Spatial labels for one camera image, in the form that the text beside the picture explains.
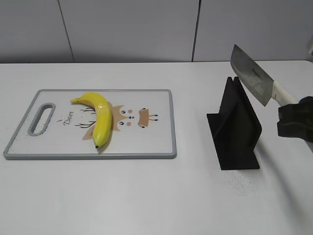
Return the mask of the black gloved right hand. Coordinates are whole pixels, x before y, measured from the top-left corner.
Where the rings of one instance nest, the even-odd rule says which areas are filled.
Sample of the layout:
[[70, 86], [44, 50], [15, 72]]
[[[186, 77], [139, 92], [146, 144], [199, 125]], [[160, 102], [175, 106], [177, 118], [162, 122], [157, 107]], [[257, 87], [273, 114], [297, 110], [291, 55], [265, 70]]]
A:
[[302, 98], [297, 104], [278, 108], [278, 136], [300, 138], [313, 142], [313, 97]]

